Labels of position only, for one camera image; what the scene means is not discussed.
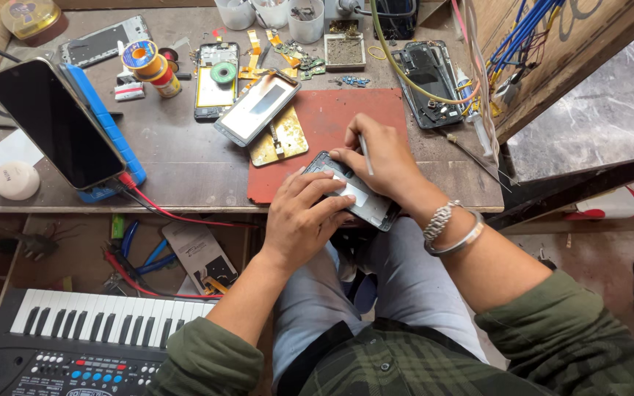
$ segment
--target white plastic cup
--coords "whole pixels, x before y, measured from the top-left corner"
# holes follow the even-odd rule
[[[316,18],[312,21],[301,21],[290,12],[293,8],[305,8],[312,6],[315,9]],[[321,0],[289,0],[287,2],[287,25],[290,35],[295,41],[303,44],[311,44],[322,37],[324,32],[324,4]]]
[[[231,30],[243,30],[251,26],[256,20],[256,13],[251,9],[248,1],[241,5],[238,0],[214,0],[222,17],[224,26]]]
[[[254,3],[254,7],[256,7],[256,14],[260,14],[264,23],[260,20],[260,18],[256,17],[259,20],[259,25],[264,29],[280,29],[283,26],[287,25],[288,14],[290,14],[290,8],[288,7],[287,0],[275,0],[281,1],[280,4],[274,5],[272,7],[266,7],[262,4],[267,4],[267,0],[251,0]]]

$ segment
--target rubber band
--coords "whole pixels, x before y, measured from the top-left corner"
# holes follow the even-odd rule
[[[383,58],[378,58],[376,55],[373,55],[373,54],[371,53],[371,49],[372,49],[372,48],[375,48],[375,49],[377,49],[377,50],[381,50],[381,51],[383,52]],[[376,59],[378,59],[378,60],[380,60],[380,61],[385,60],[385,51],[383,51],[383,48],[376,47],[375,45],[372,45],[372,46],[370,46],[370,47],[368,48],[368,55],[371,55],[373,58],[376,58]]]

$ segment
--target right hand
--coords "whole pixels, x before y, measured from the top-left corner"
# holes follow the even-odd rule
[[[368,174],[363,155],[355,150],[359,147],[358,135],[363,135],[371,158],[374,175]],[[335,148],[330,157],[347,164],[373,191],[401,203],[408,191],[427,184],[407,142],[395,128],[376,122],[366,114],[359,113],[347,127],[344,148]]]

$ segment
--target silver bangle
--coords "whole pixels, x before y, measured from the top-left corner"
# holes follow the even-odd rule
[[[432,216],[432,220],[427,224],[425,230],[422,231],[422,235],[425,236],[425,242],[429,245],[434,242],[434,240],[440,236],[440,234],[445,230],[445,225],[447,221],[452,217],[452,208],[454,206],[462,207],[462,204],[459,201],[448,201],[446,205],[437,208],[435,211],[435,215]]]
[[[444,256],[445,254],[458,252],[459,250],[462,250],[463,248],[471,245],[476,240],[476,238],[481,235],[481,232],[483,231],[483,226],[485,226],[485,221],[483,220],[483,216],[481,216],[481,213],[477,211],[469,212],[476,217],[476,224],[473,226],[473,229],[471,229],[471,232],[463,237],[462,240],[454,244],[454,246],[442,250],[435,249],[434,247],[432,247],[431,243],[427,243],[427,241],[425,241],[425,250],[427,251],[427,253],[434,257],[440,257]]]

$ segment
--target jeans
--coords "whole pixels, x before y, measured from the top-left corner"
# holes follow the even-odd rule
[[[396,220],[359,256],[357,265],[378,275],[376,317],[439,330],[488,363],[462,296],[442,262],[424,249],[410,218]],[[343,320],[356,335],[371,322],[347,300],[337,276],[339,258],[328,243],[295,271],[278,297],[273,327],[273,391],[287,367],[308,345]]]

